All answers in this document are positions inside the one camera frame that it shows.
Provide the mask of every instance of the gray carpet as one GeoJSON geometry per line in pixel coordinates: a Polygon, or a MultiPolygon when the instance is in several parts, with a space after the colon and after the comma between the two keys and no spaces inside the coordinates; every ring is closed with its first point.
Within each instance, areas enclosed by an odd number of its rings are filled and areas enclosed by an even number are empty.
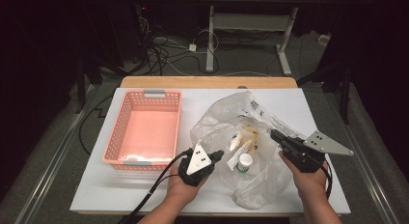
{"type": "MultiPolygon", "coordinates": [[[[273,34],[267,40],[243,43],[232,50],[235,42],[223,42],[216,51],[220,69],[216,74],[236,73],[238,71],[253,71],[234,76],[260,76],[263,73],[271,76],[283,76],[279,62],[276,60],[274,45],[280,41],[279,34],[273,34]]],[[[177,42],[187,46],[189,42],[174,37],[177,42]]],[[[286,56],[293,71],[294,78],[300,78],[313,72],[316,68],[324,47],[315,41],[318,34],[311,33],[302,38],[292,37],[287,47],[286,56]]],[[[178,54],[182,50],[169,48],[172,54],[178,54]]],[[[199,58],[202,69],[205,68],[205,56],[195,55],[199,58]]],[[[163,69],[164,75],[204,75],[198,71],[195,58],[185,58],[172,63],[174,68],[167,66],[163,69]]],[[[103,70],[103,83],[89,92],[88,105],[96,106],[107,96],[111,95],[119,86],[121,78],[112,75],[109,70],[103,70]]],[[[350,125],[345,126],[337,113],[337,95],[324,94],[320,84],[309,83],[303,86],[307,101],[314,115],[318,129],[331,136],[345,146],[359,147],[366,156],[366,164],[374,179],[367,179],[368,169],[355,157],[335,156],[331,159],[340,178],[341,186],[347,197],[352,213],[341,217],[344,223],[403,223],[407,220],[409,208],[408,183],[389,155],[382,139],[376,132],[370,117],[362,106],[354,87],[352,86],[349,104],[350,125]],[[373,182],[379,182],[381,188],[372,188],[373,182]],[[387,198],[388,204],[379,202],[374,194],[382,192],[387,198]],[[382,210],[385,206],[391,207],[392,213],[385,216],[382,210]]],[[[60,143],[65,140],[67,130],[78,118],[75,109],[77,101],[75,93],[72,93],[72,102],[59,114],[43,138],[32,152],[30,159],[21,171],[14,186],[0,205],[0,223],[15,223],[26,201],[35,189],[36,184],[48,167],[53,155],[59,151],[60,143]]],[[[99,107],[102,116],[109,107],[110,99],[107,99],[99,107]]],[[[98,117],[98,112],[92,115],[84,123],[82,129],[85,147],[91,151],[103,124],[103,118],[98,117]]],[[[51,186],[46,190],[46,196],[39,200],[39,208],[34,210],[32,223],[117,223],[121,218],[116,215],[83,215],[69,211],[70,204],[79,184],[83,171],[88,162],[88,156],[81,148],[78,139],[78,127],[68,142],[67,152],[61,166],[57,167],[58,174],[51,180],[51,186]]],[[[290,218],[291,223],[304,223],[303,217],[290,218]]]]}

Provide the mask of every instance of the plastic bag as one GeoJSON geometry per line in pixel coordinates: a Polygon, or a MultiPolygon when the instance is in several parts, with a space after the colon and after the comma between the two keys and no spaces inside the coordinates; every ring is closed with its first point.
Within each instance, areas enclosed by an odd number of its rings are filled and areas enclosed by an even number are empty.
{"type": "Polygon", "coordinates": [[[267,114],[253,94],[247,91],[213,103],[190,131],[194,145],[201,142],[208,153],[225,151],[216,165],[214,176],[220,177],[232,190],[234,202],[247,210],[260,209],[274,200],[292,179],[291,172],[278,155],[278,144],[270,138],[271,128],[292,137],[300,136],[275,116],[267,114]],[[241,131],[243,139],[252,137],[246,126],[251,126],[258,133],[255,146],[252,146],[257,149],[252,153],[253,164],[242,173],[237,168],[232,171],[228,161],[240,151],[239,148],[231,151],[234,134],[241,131]]]}

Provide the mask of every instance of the white tabletop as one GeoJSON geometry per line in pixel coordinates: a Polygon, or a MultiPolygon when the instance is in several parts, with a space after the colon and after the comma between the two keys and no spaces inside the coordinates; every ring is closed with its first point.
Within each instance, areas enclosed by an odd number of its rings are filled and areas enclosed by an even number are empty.
{"type": "MultiPolygon", "coordinates": [[[[80,213],[124,214],[134,210],[143,200],[160,172],[137,172],[115,170],[102,161],[102,155],[119,112],[127,88],[117,89],[111,107],[96,140],[81,183],[75,193],[70,210],[80,213]]],[[[192,147],[190,130],[202,117],[208,107],[220,98],[227,97],[243,89],[180,89],[182,102],[177,138],[177,153],[192,147]]],[[[311,135],[316,126],[310,108],[301,89],[252,89],[256,100],[271,115],[294,130],[311,135]]],[[[278,194],[271,204],[259,210],[245,210],[238,207],[231,198],[232,190],[217,177],[217,164],[213,175],[202,187],[197,198],[181,214],[186,215],[256,215],[292,216],[301,215],[303,207],[293,182],[278,194]]],[[[336,213],[350,213],[343,195],[340,181],[333,168],[333,190],[330,204],[336,213]]],[[[166,194],[167,181],[161,183],[141,213],[149,212],[157,206],[166,194]]]]}

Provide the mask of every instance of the small bottle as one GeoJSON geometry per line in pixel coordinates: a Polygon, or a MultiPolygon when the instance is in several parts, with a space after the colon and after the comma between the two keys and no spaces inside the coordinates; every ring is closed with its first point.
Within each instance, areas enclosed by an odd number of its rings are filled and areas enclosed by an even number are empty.
{"type": "Polygon", "coordinates": [[[241,139],[243,138],[243,134],[240,131],[237,131],[231,140],[230,151],[233,151],[240,145],[241,139]]]}
{"type": "Polygon", "coordinates": [[[240,173],[246,173],[249,171],[250,165],[253,163],[253,158],[249,154],[242,154],[240,158],[238,159],[237,163],[237,170],[240,173]]]}

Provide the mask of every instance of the pink plastic basket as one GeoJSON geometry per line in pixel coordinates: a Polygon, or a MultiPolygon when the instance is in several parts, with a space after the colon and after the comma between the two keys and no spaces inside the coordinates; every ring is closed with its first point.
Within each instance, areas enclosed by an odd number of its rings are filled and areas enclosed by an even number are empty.
{"type": "Polygon", "coordinates": [[[181,91],[125,93],[103,161],[115,169],[163,170],[175,157],[181,91]]]}

